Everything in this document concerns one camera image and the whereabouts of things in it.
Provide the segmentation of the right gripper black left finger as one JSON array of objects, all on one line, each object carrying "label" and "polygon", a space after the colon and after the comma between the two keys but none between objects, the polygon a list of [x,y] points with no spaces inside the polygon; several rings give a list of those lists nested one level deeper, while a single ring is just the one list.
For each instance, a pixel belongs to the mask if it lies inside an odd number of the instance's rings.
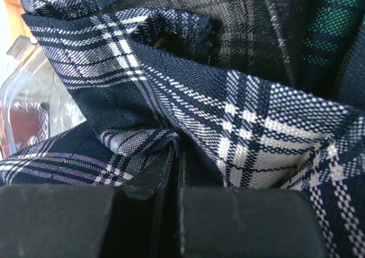
[{"label": "right gripper black left finger", "polygon": [[173,253],[176,154],[162,150],[126,185],[1,188],[2,257]]}]

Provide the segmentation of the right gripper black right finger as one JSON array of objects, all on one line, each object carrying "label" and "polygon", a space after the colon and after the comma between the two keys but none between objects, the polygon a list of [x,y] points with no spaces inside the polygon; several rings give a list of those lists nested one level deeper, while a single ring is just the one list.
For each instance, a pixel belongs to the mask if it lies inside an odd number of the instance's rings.
[{"label": "right gripper black right finger", "polygon": [[180,257],[327,257],[307,196],[279,189],[227,189],[181,153]]}]

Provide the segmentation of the green navy plaid skirt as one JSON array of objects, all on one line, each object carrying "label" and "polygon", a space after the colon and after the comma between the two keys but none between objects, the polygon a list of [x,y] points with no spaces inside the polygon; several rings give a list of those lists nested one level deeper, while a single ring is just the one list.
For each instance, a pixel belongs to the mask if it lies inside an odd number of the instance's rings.
[{"label": "green navy plaid skirt", "polygon": [[332,67],[364,16],[364,0],[310,0],[302,50],[304,64]]}]

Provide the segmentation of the navy beige plaid skirt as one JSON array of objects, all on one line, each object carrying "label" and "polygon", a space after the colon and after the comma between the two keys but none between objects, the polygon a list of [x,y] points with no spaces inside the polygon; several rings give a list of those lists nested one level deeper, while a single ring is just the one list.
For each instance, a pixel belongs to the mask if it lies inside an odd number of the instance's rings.
[{"label": "navy beige plaid skirt", "polygon": [[310,0],[20,0],[85,121],[1,161],[1,188],[113,186],[181,153],[227,189],[307,196],[327,257],[364,256],[364,16],[304,64]]}]

